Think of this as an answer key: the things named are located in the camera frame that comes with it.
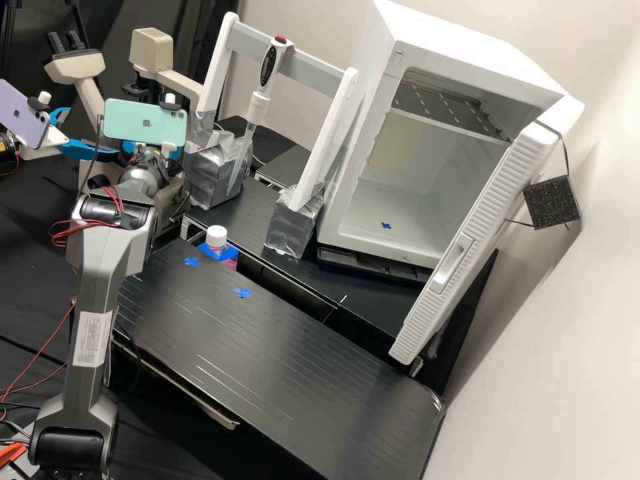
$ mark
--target fridge door handle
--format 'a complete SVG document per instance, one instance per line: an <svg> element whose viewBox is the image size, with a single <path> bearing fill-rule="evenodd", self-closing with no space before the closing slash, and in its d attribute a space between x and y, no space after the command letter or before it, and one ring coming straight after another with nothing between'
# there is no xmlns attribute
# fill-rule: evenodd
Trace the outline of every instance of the fridge door handle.
<svg viewBox="0 0 640 480"><path fill-rule="evenodd" d="M453 272L469 251L473 244L473 239L464 233L458 234L453 244L440 260L440 264L435 268L427 287L434 293L440 295L447 286Z"/></svg>

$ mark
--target purple iphone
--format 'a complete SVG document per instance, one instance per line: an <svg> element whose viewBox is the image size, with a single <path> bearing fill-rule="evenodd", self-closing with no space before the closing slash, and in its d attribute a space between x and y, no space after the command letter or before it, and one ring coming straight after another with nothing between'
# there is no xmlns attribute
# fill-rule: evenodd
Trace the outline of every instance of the purple iphone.
<svg viewBox="0 0 640 480"><path fill-rule="evenodd" d="M0 79L0 123L32 149L40 148L49 130L49 114L36 111L9 82Z"/></svg>

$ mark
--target pipette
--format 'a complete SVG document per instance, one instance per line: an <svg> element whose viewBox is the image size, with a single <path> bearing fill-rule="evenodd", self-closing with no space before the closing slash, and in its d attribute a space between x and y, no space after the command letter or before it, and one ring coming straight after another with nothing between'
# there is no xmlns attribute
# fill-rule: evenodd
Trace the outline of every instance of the pipette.
<svg viewBox="0 0 640 480"><path fill-rule="evenodd" d="M258 90L254 91L251 95L251 102L247 110L247 128L242 144L240 145L238 156L233 164L231 178L227 186L227 196L230 194L235 180L238 177L238 173L240 172L240 168L245 161L245 156L249 150L249 144L253 138L255 128L262 123L267 113L267 108L269 108L269 102L271 101L269 93L271 92L275 75L280 70L282 58L287 49L292 46L293 42L285 38L284 35L276 35L271 39L271 45L262 60L262 68L260 68L260 85L258 86Z"/></svg>

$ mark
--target smartphone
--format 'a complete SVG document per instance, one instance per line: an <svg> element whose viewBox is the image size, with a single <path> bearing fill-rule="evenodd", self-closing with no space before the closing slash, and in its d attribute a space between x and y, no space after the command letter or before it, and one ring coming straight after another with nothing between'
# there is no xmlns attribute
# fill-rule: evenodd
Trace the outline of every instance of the smartphone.
<svg viewBox="0 0 640 480"><path fill-rule="evenodd" d="M187 112L166 110L158 105L108 99L103 120L105 136L141 143L182 147L187 138Z"/></svg>
<svg viewBox="0 0 640 480"><path fill-rule="evenodd" d="M49 131L49 114L32 109L20 90L4 79L0 79L0 99L0 123L20 142L32 149L40 148Z"/></svg>

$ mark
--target label sticker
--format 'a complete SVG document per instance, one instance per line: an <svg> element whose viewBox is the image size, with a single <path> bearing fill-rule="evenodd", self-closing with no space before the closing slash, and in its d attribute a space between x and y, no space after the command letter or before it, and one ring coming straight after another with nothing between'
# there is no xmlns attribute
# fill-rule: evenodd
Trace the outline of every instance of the label sticker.
<svg viewBox="0 0 640 480"><path fill-rule="evenodd" d="M104 363L111 336L112 313L80 312L72 365L95 368Z"/></svg>

